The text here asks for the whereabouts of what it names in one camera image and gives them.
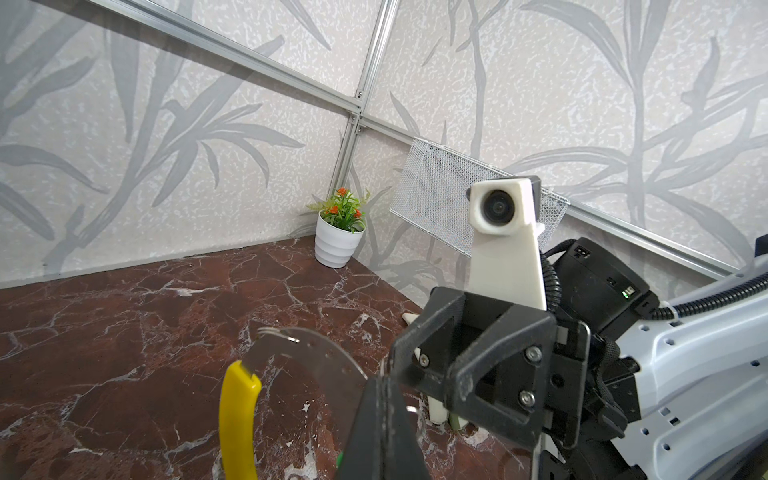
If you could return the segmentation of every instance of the potted plant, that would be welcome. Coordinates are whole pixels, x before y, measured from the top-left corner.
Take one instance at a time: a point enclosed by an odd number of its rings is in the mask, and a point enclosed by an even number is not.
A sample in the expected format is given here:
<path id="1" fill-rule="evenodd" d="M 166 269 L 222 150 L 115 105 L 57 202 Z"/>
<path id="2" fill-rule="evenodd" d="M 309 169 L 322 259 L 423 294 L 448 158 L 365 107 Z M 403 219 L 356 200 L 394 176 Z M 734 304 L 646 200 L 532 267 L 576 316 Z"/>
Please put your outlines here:
<path id="1" fill-rule="evenodd" d="M 371 194 L 360 200 L 349 189 L 336 190 L 324 202 L 307 205 L 317 214 L 315 229 L 315 258 L 325 266 L 341 268 L 349 262 L 366 231 L 362 219 L 365 214 L 360 207 L 365 205 Z"/>

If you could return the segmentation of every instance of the yellow handle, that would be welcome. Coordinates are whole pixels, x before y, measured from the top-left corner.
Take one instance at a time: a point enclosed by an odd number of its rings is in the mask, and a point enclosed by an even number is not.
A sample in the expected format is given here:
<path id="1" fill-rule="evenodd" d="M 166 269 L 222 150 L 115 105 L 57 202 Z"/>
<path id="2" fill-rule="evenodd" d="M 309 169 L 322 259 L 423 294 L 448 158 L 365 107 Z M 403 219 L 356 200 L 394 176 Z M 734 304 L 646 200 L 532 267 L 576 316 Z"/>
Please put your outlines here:
<path id="1" fill-rule="evenodd" d="M 219 401 L 219 443 L 227 480 L 257 480 L 253 464 L 253 410 L 261 391 L 259 377 L 240 360 L 227 368 Z"/>

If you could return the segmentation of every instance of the white flower pot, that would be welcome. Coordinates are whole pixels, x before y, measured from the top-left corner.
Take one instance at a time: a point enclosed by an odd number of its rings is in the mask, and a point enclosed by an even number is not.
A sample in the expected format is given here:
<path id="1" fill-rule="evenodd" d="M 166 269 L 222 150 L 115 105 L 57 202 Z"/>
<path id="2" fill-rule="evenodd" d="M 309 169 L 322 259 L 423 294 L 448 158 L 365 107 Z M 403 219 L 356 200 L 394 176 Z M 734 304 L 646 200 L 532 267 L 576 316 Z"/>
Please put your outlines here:
<path id="1" fill-rule="evenodd" d="M 348 232 L 336 228 L 317 214 L 315 229 L 315 258 L 325 266 L 341 268 L 349 262 L 362 239 L 362 232 Z"/>

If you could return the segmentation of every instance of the camera lens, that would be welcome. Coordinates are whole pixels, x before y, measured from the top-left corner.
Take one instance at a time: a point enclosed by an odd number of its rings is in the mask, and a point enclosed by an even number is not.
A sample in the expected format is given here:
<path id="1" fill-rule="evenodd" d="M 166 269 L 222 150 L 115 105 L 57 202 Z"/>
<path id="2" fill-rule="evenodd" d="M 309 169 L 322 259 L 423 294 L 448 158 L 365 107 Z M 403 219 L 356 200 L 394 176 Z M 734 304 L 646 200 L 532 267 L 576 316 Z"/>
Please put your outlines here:
<path id="1" fill-rule="evenodd" d="M 515 202 L 503 190 L 493 190 L 483 202 L 482 213 L 494 225 L 506 225 L 515 215 Z"/>

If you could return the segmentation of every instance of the screw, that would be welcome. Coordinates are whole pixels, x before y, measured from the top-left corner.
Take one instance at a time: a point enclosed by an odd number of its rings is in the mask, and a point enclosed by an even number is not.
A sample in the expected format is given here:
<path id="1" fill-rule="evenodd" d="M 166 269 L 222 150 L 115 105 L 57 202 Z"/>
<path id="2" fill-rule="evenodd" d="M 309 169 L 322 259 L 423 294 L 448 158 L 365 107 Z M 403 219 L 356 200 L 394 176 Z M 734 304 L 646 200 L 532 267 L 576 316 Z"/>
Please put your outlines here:
<path id="1" fill-rule="evenodd" d="M 532 407 L 536 403 L 536 397 L 534 397 L 533 392 L 523 390 L 520 392 L 520 403 L 523 406 Z"/>
<path id="2" fill-rule="evenodd" d="M 533 363 L 539 363 L 541 361 L 541 349 L 537 346 L 529 346 L 525 349 L 525 358 L 531 360 Z"/>

